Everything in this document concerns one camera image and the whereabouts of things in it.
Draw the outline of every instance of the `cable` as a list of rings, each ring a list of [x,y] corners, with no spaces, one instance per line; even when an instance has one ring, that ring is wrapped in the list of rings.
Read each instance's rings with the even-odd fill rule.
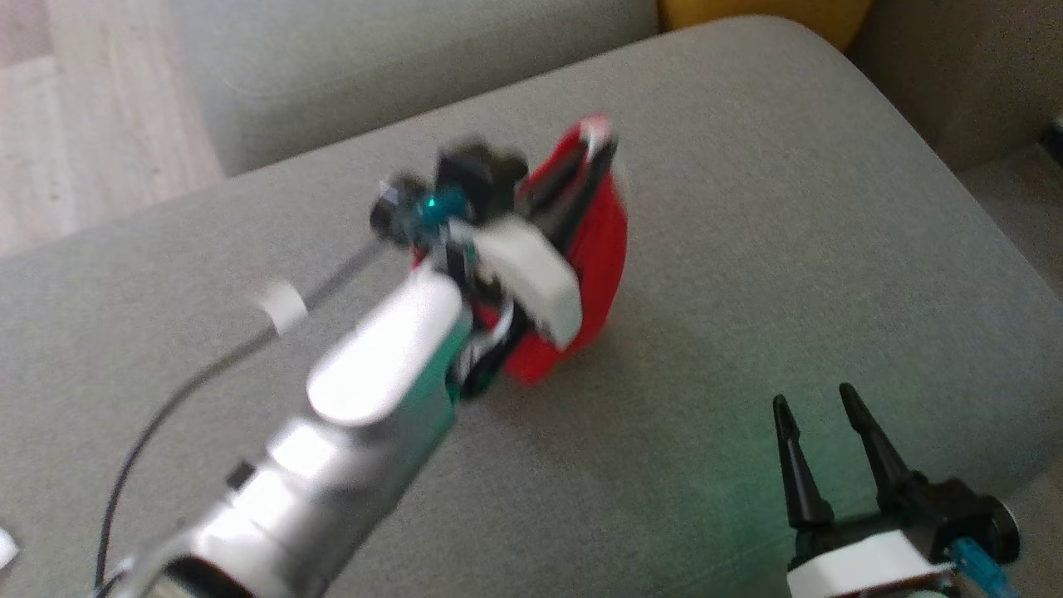
[[[340,267],[337,268],[331,276],[328,276],[323,283],[321,283],[321,285],[307,295],[305,302],[306,310],[314,311],[315,309],[321,307],[321,305],[324,304],[328,297],[342,288],[344,283],[365,270],[383,247],[384,243],[382,241],[370,242],[343,261],[343,263],[340,264]],[[276,339],[276,337],[277,334],[275,329],[267,328],[253,337],[251,340],[244,341],[235,349],[225,354],[221,359],[197,372],[172,395],[170,395],[170,398],[163,404],[163,407],[161,407],[157,412],[155,412],[155,416],[152,417],[151,423],[149,423],[148,426],[140,432],[140,435],[137,437],[136,443],[133,444],[133,447],[125,455],[122,467],[119,469],[118,477],[115,479],[115,485],[112,488],[111,498],[107,500],[107,508],[103,512],[103,522],[100,525],[100,544],[96,552],[96,577],[94,578],[92,587],[99,587],[103,583],[107,565],[107,548],[111,544],[111,527],[115,520],[115,511],[118,509],[118,499],[121,498],[122,490],[125,488],[125,481],[129,479],[130,473],[133,471],[133,466],[136,464],[137,459],[139,459],[140,454],[144,451],[144,447],[148,444],[155,432],[158,431],[166,420],[196,391],[199,391],[206,386],[207,382],[224,374],[231,368],[264,349],[270,344],[271,341]]]

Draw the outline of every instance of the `blue connector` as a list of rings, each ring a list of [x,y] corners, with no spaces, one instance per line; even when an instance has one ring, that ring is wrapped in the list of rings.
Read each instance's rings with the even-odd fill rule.
[[[978,543],[961,537],[952,543],[949,556],[956,568],[971,578],[990,598],[1018,598],[1018,592],[1008,582],[1008,575]]]

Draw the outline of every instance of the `red cloth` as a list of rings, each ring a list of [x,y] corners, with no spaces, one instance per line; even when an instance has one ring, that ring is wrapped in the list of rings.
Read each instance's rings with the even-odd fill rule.
[[[543,172],[576,146],[579,142],[579,130],[580,123],[570,129],[557,143],[554,153],[528,176],[524,185],[538,181]],[[621,275],[624,273],[626,256],[627,212],[617,193],[610,170],[598,187],[597,194],[576,233],[572,249],[566,256],[579,276],[584,322],[578,335],[563,353],[538,336],[528,335],[509,358],[506,372],[524,385],[532,386],[542,380],[562,358],[590,345],[605,327],[606,318],[620,287]]]

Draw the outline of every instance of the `gray fabric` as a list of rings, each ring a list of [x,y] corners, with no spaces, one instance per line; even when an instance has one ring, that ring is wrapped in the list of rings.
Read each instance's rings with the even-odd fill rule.
[[[237,174],[657,32],[653,0],[171,2]]]
[[[837,385],[912,465],[1007,493],[1060,452],[1063,307],[959,182],[826,42],[720,21],[240,176],[0,263],[4,595],[90,576],[112,476],[165,395],[368,236],[376,181],[470,131],[541,159],[611,115],[629,180],[604,337],[542,386],[497,385],[331,596],[782,596],[770,400],[786,393],[840,514],[874,491]],[[116,554],[222,492],[303,400],[314,360],[405,271],[390,255],[205,389],[131,479]],[[740,591],[754,584],[754,590]]]

